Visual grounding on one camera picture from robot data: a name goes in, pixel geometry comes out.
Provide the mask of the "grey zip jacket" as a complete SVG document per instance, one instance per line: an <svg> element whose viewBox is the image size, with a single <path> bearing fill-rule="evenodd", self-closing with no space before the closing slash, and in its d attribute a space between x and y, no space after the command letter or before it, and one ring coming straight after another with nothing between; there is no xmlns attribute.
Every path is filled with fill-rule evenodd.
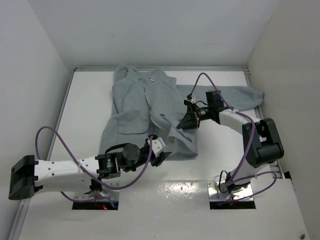
<svg viewBox="0 0 320 240"><path fill-rule="evenodd" d="M142 147L149 135L156 134L164 140L171 158L195 158L199 154L197 130L177 126L187 111L186 96L192 93L197 101L205 101L210 90L211 85L177 84L161 68L139 71L119 65L113 78L111 117L101 135L99 154L123 143Z"/></svg>

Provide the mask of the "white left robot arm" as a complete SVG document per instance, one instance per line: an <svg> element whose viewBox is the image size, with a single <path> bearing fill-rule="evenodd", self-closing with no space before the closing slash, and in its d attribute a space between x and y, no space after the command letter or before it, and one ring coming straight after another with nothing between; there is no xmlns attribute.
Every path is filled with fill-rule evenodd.
<svg viewBox="0 0 320 240"><path fill-rule="evenodd" d="M91 198L107 198L106 190L120 190L120 186L103 180L139 167L160 166L171 154L166 148L162 138L151 135L143 147L117 144L103 154L79 160L48 161L26 155L11 168L8 198L26 200L45 192L83 192Z"/></svg>

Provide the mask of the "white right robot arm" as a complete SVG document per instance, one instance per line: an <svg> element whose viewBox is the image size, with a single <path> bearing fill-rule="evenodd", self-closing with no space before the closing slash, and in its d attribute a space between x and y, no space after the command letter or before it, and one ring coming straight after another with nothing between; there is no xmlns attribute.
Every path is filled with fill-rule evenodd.
<svg viewBox="0 0 320 240"><path fill-rule="evenodd" d="M265 165L281 159L285 151L273 119L253 119L235 108L229 108L216 90L207 91L206 100L206 105L199 107L195 99L188 95L184 100L186 114L177 128L198 129L202 121L212 120L242 135L243 157L238 166L226 174L221 189L222 193L230 194L246 187Z"/></svg>

